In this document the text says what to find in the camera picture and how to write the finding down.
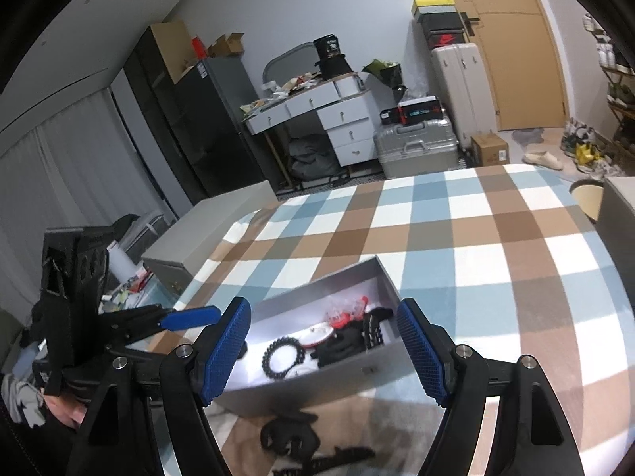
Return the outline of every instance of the plaid bedsheet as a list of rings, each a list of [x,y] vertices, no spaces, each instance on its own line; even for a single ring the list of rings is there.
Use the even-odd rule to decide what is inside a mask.
[[[178,309],[278,292],[377,255],[401,296],[484,357],[540,361],[587,476],[612,472],[633,441],[635,321],[592,224],[552,173],[507,165],[374,182],[292,198],[234,224]],[[185,337],[194,340],[199,330]],[[182,337],[153,344],[170,351]],[[417,474],[442,410],[412,374],[314,409],[321,451],[367,445],[366,465],[336,474]],[[497,400],[488,399],[470,474],[483,474]],[[262,452],[267,418],[215,410],[210,423],[235,476],[289,466]],[[173,474],[175,462],[166,465]]]

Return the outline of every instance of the black beaded bracelet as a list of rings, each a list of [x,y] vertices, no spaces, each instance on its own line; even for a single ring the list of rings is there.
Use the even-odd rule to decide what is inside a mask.
[[[271,357],[273,353],[284,347],[285,345],[290,345],[291,347],[295,347],[297,351],[297,355],[295,357],[295,361],[293,365],[289,367],[287,370],[283,370],[282,372],[274,372],[271,370]],[[267,350],[265,351],[265,355],[262,357],[262,370],[265,372],[265,375],[272,380],[283,380],[289,370],[294,368],[296,365],[301,365],[304,363],[304,356],[306,356],[306,351],[304,347],[300,345],[300,342],[296,338],[292,338],[291,336],[283,336],[282,338],[278,338],[272,343]]]

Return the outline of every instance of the white curtain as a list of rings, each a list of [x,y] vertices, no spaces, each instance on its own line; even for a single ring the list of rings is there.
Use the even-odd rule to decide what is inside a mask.
[[[0,157],[0,307],[27,322],[47,228],[157,209],[169,216],[107,90],[38,125]]]

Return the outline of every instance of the drawer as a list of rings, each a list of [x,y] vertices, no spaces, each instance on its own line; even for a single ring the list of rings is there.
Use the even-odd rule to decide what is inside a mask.
[[[364,139],[364,141],[338,146],[335,148],[335,155],[341,166],[377,159],[375,141]]]
[[[371,116],[371,108],[367,102],[368,98],[372,98],[371,94],[366,92],[361,96],[344,100],[335,105],[329,105],[325,109],[317,112],[322,126],[326,129],[339,127],[345,123],[356,122],[364,118],[373,118]]]
[[[340,95],[333,82],[318,85],[287,100],[287,109],[291,116],[300,116],[319,107],[337,102]]]
[[[279,104],[248,119],[247,127],[249,127],[253,136],[254,134],[270,129],[278,123],[286,122],[290,118],[291,115],[284,104]]]
[[[374,133],[375,126],[373,122],[366,118],[330,129],[328,131],[328,139],[331,140],[333,147],[337,147],[363,141],[364,139],[373,139]]]

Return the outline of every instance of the white suitcase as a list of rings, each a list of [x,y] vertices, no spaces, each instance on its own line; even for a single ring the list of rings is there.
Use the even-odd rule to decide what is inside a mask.
[[[435,48],[434,70],[441,86],[441,100],[448,107],[462,148],[472,146],[472,136],[498,132],[481,53],[473,43]]]

